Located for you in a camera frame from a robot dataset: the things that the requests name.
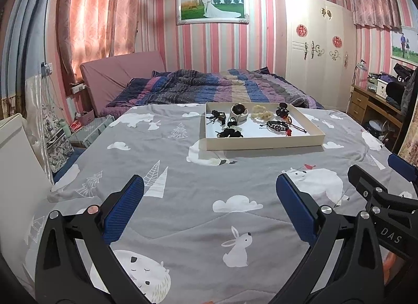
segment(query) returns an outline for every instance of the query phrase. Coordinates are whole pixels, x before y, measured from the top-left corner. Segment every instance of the wooden desk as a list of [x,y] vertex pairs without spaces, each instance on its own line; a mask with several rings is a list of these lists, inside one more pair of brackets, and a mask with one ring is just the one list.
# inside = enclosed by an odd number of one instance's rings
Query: wooden desk
[[391,150],[398,138],[402,128],[403,116],[400,110],[388,104],[385,99],[379,95],[353,85],[354,91],[351,96],[350,105],[347,114],[360,125],[365,125],[369,120],[389,120],[396,128],[394,137],[386,147]]

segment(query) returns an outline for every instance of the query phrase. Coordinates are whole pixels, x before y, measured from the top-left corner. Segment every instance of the pink headboard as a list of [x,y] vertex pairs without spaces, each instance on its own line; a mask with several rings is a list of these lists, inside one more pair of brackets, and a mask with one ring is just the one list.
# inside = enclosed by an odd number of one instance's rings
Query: pink headboard
[[152,71],[165,71],[160,53],[141,52],[111,56],[80,65],[84,82],[89,86],[96,116],[127,86],[132,78],[151,78]]

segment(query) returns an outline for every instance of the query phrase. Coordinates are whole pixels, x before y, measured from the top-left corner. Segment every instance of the groom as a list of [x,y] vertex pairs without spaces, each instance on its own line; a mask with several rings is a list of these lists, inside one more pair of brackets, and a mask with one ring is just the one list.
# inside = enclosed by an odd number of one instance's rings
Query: groom
[[207,9],[208,9],[208,0],[202,0],[203,1],[203,5],[204,5],[204,7],[205,7],[205,12],[204,12],[204,14],[206,14],[206,11],[207,11]]

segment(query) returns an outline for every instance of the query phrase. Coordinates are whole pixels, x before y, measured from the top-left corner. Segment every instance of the red bird print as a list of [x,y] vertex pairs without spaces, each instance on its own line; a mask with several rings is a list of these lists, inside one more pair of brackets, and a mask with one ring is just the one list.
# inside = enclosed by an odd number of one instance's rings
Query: red bird print
[[311,170],[314,167],[316,167],[316,165],[311,166],[311,165],[308,165],[308,164],[305,164],[305,163],[304,163],[304,165],[305,165],[306,169],[308,169],[308,170]]

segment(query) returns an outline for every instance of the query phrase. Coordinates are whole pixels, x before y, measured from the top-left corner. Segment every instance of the green grass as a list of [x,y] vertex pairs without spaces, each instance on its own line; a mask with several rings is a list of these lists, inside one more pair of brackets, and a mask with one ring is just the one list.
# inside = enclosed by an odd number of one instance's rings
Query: green grass
[[410,51],[409,56],[406,54],[405,49],[405,58],[402,57],[402,48],[393,46],[392,48],[392,55],[397,56],[398,58],[405,59],[414,63],[418,63],[418,54],[415,52]]
[[[219,5],[214,5],[214,6],[223,11],[241,13],[241,18],[244,18],[244,5],[242,3],[239,3],[238,5],[237,4],[231,4],[231,5],[219,4]],[[193,9],[182,9],[181,19],[182,20],[206,19],[206,17],[203,16],[204,12],[205,12],[204,6],[198,6],[197,8],[193,8]]]

